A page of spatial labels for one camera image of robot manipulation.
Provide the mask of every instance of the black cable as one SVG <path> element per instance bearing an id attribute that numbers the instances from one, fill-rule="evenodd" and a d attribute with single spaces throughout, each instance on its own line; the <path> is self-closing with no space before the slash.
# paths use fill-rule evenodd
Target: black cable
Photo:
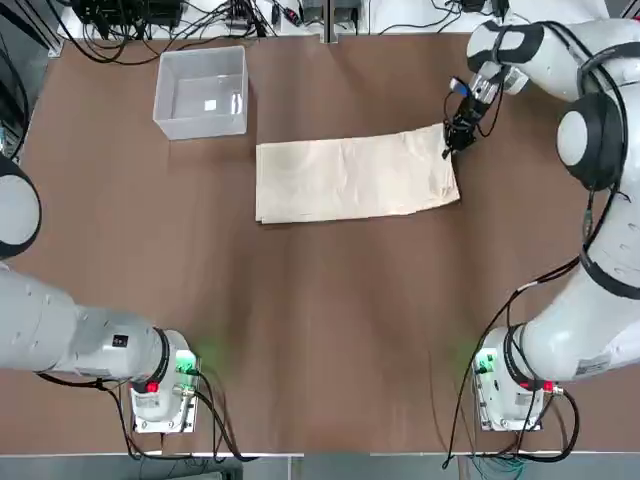
<path id="1" fill-rule="evenodd" d="M 460 17 L 462 17 L 462 10 L 459 10 L 457 13 L 457 17 L 454 18 L 453 20 L 451 20 L 449 23 L 443 25 L 442 27 L 440 27 L 440 29 L 438 30 L 438 33 L 442 33 L 444 32 L 444 29 L 447 28 L 450 25 L 453 25 L 455 22 L 457 22 L 458 20 L 460 20 Z"/>
<path id="2" fill-rule="evenodd" d="M 500 114 L 500 106 L 502 105 L 502 97 L 504 96 L 504 81 L 500 82 L 500 94 L 499 95 L 500 96 L 498 97 L 498 105 L 496 106 L 496 113 L 493 116 L 493 122 L 491 122 L 491 127 L 489 127 L 489 131 L 487 133 L 484 133 L 482 131 L 482 127 L 480 127 L 480 124 L 478 123 L 478 125 L 477 125 L 478 132 L 484 138 L 489 137 L 489 135 L 491 135 L 493 133 L 493 129 L 496 128 L 496 123 L 498 123 L 498 115 Z"/>
<path id="3" fill-rule="evenodd" d="M 30 116 L 31 116 L 31 112 L 29 110 L 29 97 L 27 96 L 27 89 L 24 86 L 24 82 L 22 81 L 22 78 L 20 77 L 18 70 L 16 70 L 15 65 L 13 64 L 13 62 L 11 61 L 11 58 L 9 57 L 9 53 L 0 49 L 0 58 L 4 61 L 4 63 L 9 68 L 11 75 L 15 79 L 15 83 L 18 85 L 20 94 L 22 95 L 22 108 L 23 108 L 23 118 L 22 118 L 22 125 L 21 125 L 22 134 L 20 135 L 20 139 L 18 140 L 18 143 L 15 145 L 13 152 L 11 152 L 11 155 L 9 156 L 9 160 L 14 160 L 18 156 L 18 153 L 20 152 L 22 145 L 24 145 L 24 141 L 25 141 L 25 138 L 27 137 L 27 132 L 29 130 Z"/>
<path id="4" fill-rule="evenodd" d="M 58 36 L 53 32 L 53 30 L 51 29 L 51 27 L 49 27 L 49 25 L 47 24 L 47 22 L 44 21 L 44 19 L 42 18 L 42 16 L 40 15 L 40 12 L 38 12 L 38 10 L 36 10 L 36 8 L 33 6 L 33 4 L 31 3 L 31 0 L 24 0 L 24 2 L 27 4 L 27 6 L 29 7 L 29 10 L 31 10 L 34 15 L 36 17 L 38 17 L 38 20 L 40 20 L 40 23 L 42 23 L 44 25 L 44 28 L 47 29 L 47 31 L 49 32 L 49 34 L 51 35 L 52 40 L 55 40 L 56 43 L 58 43 L 58 45 L 60 44 L 60 39 L 58 38 Z"/>
<path id="5" fill-rule="evenodd" d="M 211 388 L 211 383 L 209 379 L 205 377 L 201 372 L 197 372 L 197 376 L 204 381 L 205 387 L 207 389 L 207 393 L 209 394 L 209 398 L 211 399 L 211 406 L 215 408 L 214 396 L 213 396 L 213 388 Z M 218 459 L 218 450 L 220 448 L 220 444 L 222 442 L 222 433 L 220 433 L 220 437 L 218 442 L 216 442 L 216 424 L 217 422 L 213 421 L 213 461 L 217 464 L 224 462 L 224 458 Z"/>
<path id="6" fill-rule="evenodd" d="M 540 285 L 543 283 L 548 283 L 550 281 L 556 280 L 558 278 L 560 278 L 563 275 L 566 275 L 567 273 L 569 273 L 571 270 L 573 270 L 578 264 L 580 263 L 580 259 L 579 257 L 575 257 L 573 259 L 571 259 L 570 261 L 568 261 L 567 263 L 551 270 L 550 272 L 547 272 L 543 275 L 540 275 L 539 277 L 535 278 L 532 282 L 527 283 L 519 288 L 517 288 L 509 297 L 509 299 L 505 302 L 504 305 L 502 305 L 502 307 L 500 307 L 500 309 L 498 310 L 498 312 L 494 315 L 494 317 L 491 319 L 491 321 L 489 322 L 489 324 L 485 327 L 484 331 L 482 332 L 482 334 L 480 335 L 480 338 L 478 339 L 478 342 L 471 354 L 471 357 L 469 358 L 469 362 L 467 363 L 467 367 L 465 368 L 464 371 L 464 375 L 462 376 L 462 382 L 460 383 L 460 389 L 458 390 L 458 397 L 456 400 L 456 408 L 455 408 L 455 412 L 453 415 L 453 425 L 451 427 L 451 436 L 449 438 L 449 448 L 447 451 L 447 458 L 445 459 L 444 463 L 442 464 L 442 468 L 446 469 L 449 466 L 449 463 L 451 463 L 451 460 L 453 459 L 453 441 L 455 438 L 455 432 L 456 432 L 456 427 L 457 427 L 457 423 L 458 423 L 458 415 L 460 413 L 460 404 L 462 403 L 462 395 L 464 393 L 464 387 L 467 383 L 467 378 L 469 377 L 469 372 L 471 370 L 471 367 L 473 366 L 473 360 L 476 356 L 476 354 L 478 353 L 478 351 L 480 350 L 480 348 L 482 347 L 482 343 L 484 342 L 485 337 L 489 334 L 489 332 L 491 331 L 491 328 L 493 327 L 493 325 L 496 323 L 496 321 L 498 320 L 498 318 L 500 318 L 500 316 L 502 315 L 502 313 L 510 307 L 511 303 L 513 303 L 513 301 L 515 299 L 517 299 L 522 293 L 524 293 L 526 290 L 528 290 L 529 288 L 535 286 L 535 285 Z"/>
<path id="7" fill-rule="evenodd" d="M 224 458 L 218 460 L 217 459 L 217 452 L 220 449 L 220 445 L 222 443 L 222 439 L 224 439 L 227 448 L 229 449 L 229 451 L 233 454 L 233 456 L 241 461 L 241 462 L 251 462 L 253 460 L 256 460 L 256 457 L 244 457 L 240 454 L 238 445 L 236 444 L 235 438 L 233 436 L 233 432 L 231 430 L 231 425 L 229 424 L 229 431 L 227 431 L 227 421 L 226 420 L 222 420 L 220 415 L 218 414 L 215 405 L 214 405 L 214 395 L 213 395 L 213 388 L 211 387 L 211 383 L 209 382 L 209 379 L 203 375 L 201 372 L 197 372 L 196 375 L 201 378 L 204 381 L 205 387 L 207 389 L 207 393 L 209 394 L 209 398 L 211 399 L 210 402 L 210 406 L 207 405 L 207 407 L 209 408 L 209 410 L 211 411 L 212 415 L 213 415 L 213 441 L 214 441 L 214 461 L 218 464 L 224 462 Z M 198 394 L 200 396 L 198 396 L 198 398 L 203 397 L 202 394 L 200 392 L 196 392 L 198 396 Z M 226 406 L 223 405 L 223 410 L 224 410 L 224 415 L 226 417 Z M 220 436 L 218 437 L 218 441 L 216 443 L 215 441 L 215 426 L 216 424 L 218 425 L 218 427 L 220 428 Z"/>
<path id="8" fill-rule="evenodd" d="M 148 458 L 152 460 L 174 461 L 174 460 L 184 460 L 184 459 L 195 458 L 193 455 L 157 455 L 156 456 L 156 455 L 148 455 L 144 453 L 127 432 L 127 426 L 124 421 L 124 413 L 122 411 L 122 405 L 118 400 L 118 397 L 116 397 L 115 393 L 113 393 L 112 390 L 104 386 L 105 382 L 113 382 L 115 380 L 102 380 L 99 378 L 97 380 L 93 380 L 89 382 L 68 382 L 66 380 L 53 377 L 47 373 L 37 373 L 37 375 L 38 377 L 40 377 L 43 380 L 46 380 L 47 382 L 54 383 L 56 385 L 60 385 L 64 387 L 92 388 L 100 392 L 106 392 L 116 404 L 116 408 L 118 410 L 118 418 L 120 420 L 120 426 L 122 428 L 122 434 L 124 436 L 124 440 L 127 445 L 127 454 L 133 460 L 139 461 L 142 458 Z"/>
<path id="9" fill-rule="evenodd" d="M 529 455 L 527 453 L 517 453 L 518 458 L 522 458 L 524 460 L 530 460 L 532 462 L 538 463 L 557 463 L 561 462 L 565 458 L 567 458 L 571 452 L 573 452 L 576 443 L 578 441 L 578 436 L 580 435 L 580 410 L 578 409 L 578 404 L 576 403 L 575 398 L 567 391 L 563 390 L 563 396 L 566 398 L 571 404 L 571 409 L 573 410 L 573 432 L 571 433 L 571 438 L 569 439 L 569 443 L 562 449 L 560 454 L 555 455 L 553 457 L 547 457 L 542 455 Z"/>
<path id="10" fill-rule="evenodd" d="M 82 55 L 87 57 L 89 60 L 93 60 L 96 63 L 105 63 L 105 64 L 106 63 L 114 63 L 122 55 L 122 52 L 124 51 L 124 47 L 127 44 L 127 42 L 125 40 L 123 40 L 121 42 L 120 47 L 118 48 L 118 51 L 114 54 L 113 57 L 110 57 L 110 58 L 95 57 L 95 56 L 91 55 L 90 53 L 87 53 L 87 51 L 80 46 L 80 44 L 76 41 L 76 39 L 73 38 L 73 35 L 71 35 L 71 32 L 69 31 L 67 26 L 62 21 L 62 18 L 58 14 L 58 11 L 54 7 L 54 5 L 51 3 L 51 0 L 45 0 L 45 2 L 47 2 L 47 5 L 49 5 L 51 13 L 55 17 L 56 21 L 60 24 L 60 27 L 62 27 L 62 30 L 64 31 L 64 33 L 67 35 L 67 39 L 71 43 L 73 43 L 73 45 L 80 51 L 80 53 L 82 53 Z M 119 0 L 119 2 L 120 2 L 120 5 L 121 5 L 121 9 L 124 10 L 123 7 L 122 7 L 122 0 Z"/>
<path id="11" fill-rule="evenodd" d="M 429 27 L 435 27 L 436 25 L 440 25 L 447 18 L 449 18 L 449 15 L 451 15 L 452 13 L 453 13 L 453 11 L 450 10 L 449 13 L 447 13 L 444 16 L 444 18 L 442 18 L 441 20 L 438 20 L 437 22 L 433 22 L 433 23 L 427 23 L 425 25 L 412 25 L 410 23 L 396 23 L 394 25 L 389 25 L 387 28 L 385 28 L 380 33 L 378 33 L 378 35 L 384 35 L 389 30 L 391 30 L 393 28 L 400 28 L 400 27 L 403 27 L 403 28 L 429 28 Z"/>
<path id="12" fill-rule="evenodd" d="M 16 6 L 22 12 L 22 14 L 25 17 L 27 17 L 27 20 L 29 20 L 29 22 L 31 23 L 31 26 L 38 32 L 38 35 L 40 35 L 40 38 L 42 38 L 42 40 L 47 44 L 47 47 L 50 48 L 50 49 L 53 49 L 54 46 L 49 41 L 49 38 L 44 34 L 44 32 L 42 30 L 40 30 L 40 27 L 38 26 L 38 23 L 36 21 L 34 21 L 33 18 L 31 18 L 31 15 L 29 14 L 29 12 L 27 12 L 25 10 L 25 8 L 22 6 L 22 4 L 20 3 L 20 0 L 15 0 L 15 2 L 13 2 L 13 3 L 15 3 Z"/>
<path id="13" fill-rule="evenodd" d="M 155 50 L 153 50 L 153 48 L 149 45 L 147 45 L 147 48 L 151 51 L 153 51 L 154 55 L 150 58 L 147 58 L 145 60 L 140 60 L 140 61 L 131 61 L 131 62 L 125 62 L 125 61 L 121 61 L 118 60 L 118 58 L 120 57 L 120 55 L 122 54 L 124 47 L 130 43 L 131 41 L 133 41 L 134 39 L 129 35 L 129 34 L 120 34 L 122 35 L 122 41 L 115 47 L 109 47 L 108 49 L 114 49 L 117 50 L 116 53 L 111 56 L 105 56 L 101 53 L 99 53 L 97 50 L 95 50 L 94 48 L 92 48 L 92 45 L 95 47 L 100 47 L 99 44 L 97 44 L 95 42 L 95 40 L 93 39 L 87 39 L 87 47 L 90 50 L 90 52 L 87 52 L 84 48 L 82 48 L 79 43 L 73 38 L 73 36 L 71 35 L 71 33 L 69 32 L 68 28 L 66 27 L 66 25 L 64 24 L 64 22 L 62 21 L 62 18 L 60 18 L 60 15 L 57 13 L 57 11 L 55 10 L 55 7 L 52 5 L 51 0 L 45 0 L 47 2 L 47 4 L 49 5 L 49 8 L 51 9 L 54 17 L 56 18 L 56 20 L 58 21 L 58 23 L 60 23 L 63 31 L 65 32 L 66 36 L 68 37 L 68 39 L 71 41 L 71 43 L 73 43 L 73 45 L 80 50 L 80 53 L 82 53 L 85 57 L 89 58 L 90 60 L 93 60 L 97 63 L 102 63 L 102 64 L 110 64 L 110 63 L 114 63 L 117 65 L 122 65 L 122 66 L 139 66 L 139 65 L 145 65 L 151 62 L 154 62 L 155 60 L 157 60 L 160 55 L 166 51 L 169 50 L 169 48 L 173 45 L 173 43 L 175 43 L 176 40 L 178 40 L 180 37 L 183 37 L 184 39 L 189 38 L 193 33 L 195 33 L 195 31 L 197 30 L 201 30 L 201 34 L 204 33 L 204 30 L 211 24 L 215 23 L 216 21 L 221 20 L 221 17 L 223 15 L 226 15 L 228 10 L 229 10 L 229 1 L 224 2 L 223 4 L 219 5 L 218 7 L 216 7 L 215 9 L 213 9 L 211 12 L 207 12 L 203 17 L 199 18 L 196 22 L 186 22 L 183 21 L 184 23 L 187 23 L 187 27 L 183 28 L 182 30 L 180 30 L 179 32 L 177 32 L 176 34 L 171 34 L 171 32 L 169 31 L 169 42 L 167 43 L 167 45 L 165 45 L 165 47 L 163 48 L 162 51 L 157 52 Z M 124 7 L 121 7 L 121 13 L 123 15 L 123 23 L 126 23 L 125 19 L 124 19 Z M 251 30 L 250 28 L 247 29 L 247 32 L 245 32 L 243 35 L 221 35 L 218 37 L 213 37 L 211 39 L 207 39 L 203 42 L 198 42 L 198 43 L 192 43 L 192 44 L 188 44 L 188 45 L 184 45 L 182 47 L 180 47 L 178 50 L 184 50 L 185 48 L 188 48 L 190 46 L 194 46 L 194 45 L 202 45 L 205 43 L 208 43 L 210 41 L 216 40 L 218 38 L 246 38 L 249 35 L 253 34 L 254 30 Z"/>
<path id="14" fill-rule="evenodd" d="M 211 401 L 205 395 L 203 395 L 200 392 L 196 392 L 195 395 L 209 409 L 209 411 L 213 415 L 213 421 L 218 423 L 218 427 L 220 428 L 220 433 L 222 434 L 222 437 L 224 438 L 224 442 L 227 445 L 227 448 L 229 449 L 229 451 L 233 454 L 234 458 L 236 460 L 240 461 L 240 462 L 243 462 L 243 463 L 252 462 L 254 460 L 257 460 L 259 457 L 245 457 L 240 453 L 240 451 L 238 450 L 238 447 L 236 446 L 236 444 L 231 440 L 231 438 L 229 438 L 229 433 L 227 432 L 227 430 L 225 428 L 224 422 L 220 418 L 220 415 L 218 414 L 216 409 L 213 407 L 213 404 L 211 403 Z"/>

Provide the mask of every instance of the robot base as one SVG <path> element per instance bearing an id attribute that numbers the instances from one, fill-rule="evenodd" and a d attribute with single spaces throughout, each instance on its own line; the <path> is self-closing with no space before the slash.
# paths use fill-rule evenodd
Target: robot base
<path id="1" fill-rule="evenodd" d="M 140 394 L 131 389 L 137 433 L 191 433 L 195 429 L 197 377 L 184 373 L 197 367 L 195 355 L 181 334 L 164 333 L 170 346 L 169 366 L 157 392 Z"/>
<path id="2" fill-rule="evenodd" d="M 476 407 L 482 430 L 521 431 L 531 405 L 535 400 L 527 428 L 538 422 L 542 410 L 542 389 L 530 392 L 516 384 L 505 368 L 502 343 L 506 329 L 492 331 L 473 361 L 473 385 Z M 534 430 L 540 430 L 538 424 Z"/>

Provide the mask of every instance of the towel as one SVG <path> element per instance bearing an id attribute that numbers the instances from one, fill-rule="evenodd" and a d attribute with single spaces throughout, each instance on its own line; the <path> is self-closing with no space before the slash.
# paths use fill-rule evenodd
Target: towel
<path id="1" fill-rule="evenodd" d="M 256 221 L 408 215 L 460 198 L 442 124 L 376 137 L 256 147 Z"/>

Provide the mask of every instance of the gray robot arm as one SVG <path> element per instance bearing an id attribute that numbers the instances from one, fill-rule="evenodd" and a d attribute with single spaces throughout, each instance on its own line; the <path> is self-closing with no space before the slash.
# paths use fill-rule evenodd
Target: gray robot arm
<path id="1" fill-rule="evenodd" d="M 33 183 L 0 155 L 0 260 L 26 250 L 41 223 Z M 193 430 L 196 360 L 177 332 L 76 305 L 65 292 L 0 263 L 0 368 L 128 381 L 144 431 Z M 190 429 L 183 427 L 190 418 Z"/>

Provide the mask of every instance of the green indicator light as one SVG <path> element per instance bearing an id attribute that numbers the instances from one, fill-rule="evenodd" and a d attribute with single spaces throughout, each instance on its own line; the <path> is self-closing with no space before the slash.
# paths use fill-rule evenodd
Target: green indicator light
<path id="1" fill-rule="evenodd" d="M 189 350 L 176 352 L 176 372 L 188 373 L 196 370 L 196 356 Z"/>

